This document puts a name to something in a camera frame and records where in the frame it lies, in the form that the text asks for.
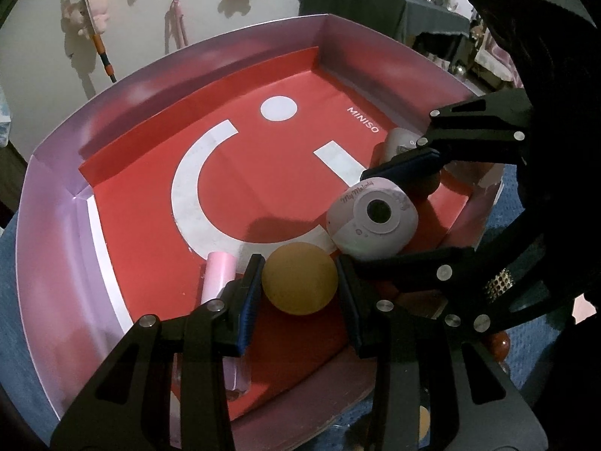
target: table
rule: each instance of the table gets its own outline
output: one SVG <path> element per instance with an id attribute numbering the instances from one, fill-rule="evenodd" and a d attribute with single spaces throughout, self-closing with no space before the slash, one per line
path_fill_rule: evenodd
<path id="1" fill-rule="evenodd" d="M 422 33 L 470 35 L 470 21 L 426 0 L 299 0 L 299 15 L 334 14 L 403 44 Z"/>

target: white curved line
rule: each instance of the white curved line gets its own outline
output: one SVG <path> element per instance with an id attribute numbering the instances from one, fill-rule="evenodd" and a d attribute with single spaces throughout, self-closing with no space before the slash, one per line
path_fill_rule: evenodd
<path id="1" fill-rule="evenodd" d="M 177 167 L 171 185 L 171 208 L 175 224 L 188 246 L 203 259 L 213 251 L 224 251 L 236 256 L 238 273 L 244 273 L 252 254 L 262 254 L 267 258 L 278 247 L 290 242 L 309 242 L 329 254 L 333 253 L 336 246 L 320 225 L 289 241 L 263 244 L 235 239 L 211 223 L 204 214 L 198 198 L 200 171 L 217 146 L 237 133 L 232 123 L 224 120 L 192 144 Z"/>

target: white stripe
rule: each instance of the white stripe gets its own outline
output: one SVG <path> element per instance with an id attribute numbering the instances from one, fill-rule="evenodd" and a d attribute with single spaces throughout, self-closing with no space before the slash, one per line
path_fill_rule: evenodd
<path id="1" fill-rule="evenodd" d="M 314 154 L 348 186 L 361 181 L 365 168 L 334 141 L 321 146 Z"/>
<path id="2" fill-rule="evenodd" d="M 110 303 L 113 306 L 119 325 L 121 326 L 121 329 L 123 329 L 123 333 L 126 333 L 133 325 L 133 321 L 125 306 L 121 289 L 117 283 L 112 263 L 110 262 L 109 251 L 107 250 L 106 242 L 104 241 L 104 234 L 102 233 L 100 216 L 98 215 L 98 207 L 96 206 L 94 195 L 89 197 L 87 203 L 89 226 L 92 230 L 92 240 L 94 242 L 94 249 L 96 250 L 98 265 L 100 266 L 100 273 L 102 274 L 106 293 L 109 294 Z"/>
<path id="3" fill-rule="evenodd" d="M 333 253 L 336 246 L 320 225 L 288 241 L 259 243 L 235 239 L 211 223 L 202 210 L 202 201 L 198 197 L 198 178 L 211 153 L 237 133 L 229 120 L 218 123 L 192 144 L 175 171 L 171 185 L 171 208 L 175 224 L 188 246 L 203 259 L 213 251 L 223 251 L 236 256 L 238 273 L 244 273 L 253 253 L 262 254 L 267 258 L 278 247 L 291 242 L 308 242 L 322 248 L 328 254 Z"/>

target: pink cap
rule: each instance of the pink cap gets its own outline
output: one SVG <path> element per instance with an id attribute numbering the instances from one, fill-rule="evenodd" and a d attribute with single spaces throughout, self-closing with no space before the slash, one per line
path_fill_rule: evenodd
<path id="1" fill-rule="evenodd" d="M 229 281 L 236 278 L 236 257 L 229 253 L 208 253 L 200 304 L 219 296 Z"/>

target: wall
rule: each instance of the wall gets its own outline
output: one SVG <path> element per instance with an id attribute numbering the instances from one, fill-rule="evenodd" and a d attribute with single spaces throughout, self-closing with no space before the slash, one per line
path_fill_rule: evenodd
<path id="1" fill-rule="evenodd" d="M 293 17 L 298 0 L 180 0 L 190 43 Z M 171 0 L 110 0 L 103 41 L 117 78 L 175 50 Z M 110 86 L 94 46 L 61 23 L 61 0 L 19 0 L 0 28 L 0 80 L 13 116 L 10 139 L 28 159 L 89 98 Z"/>

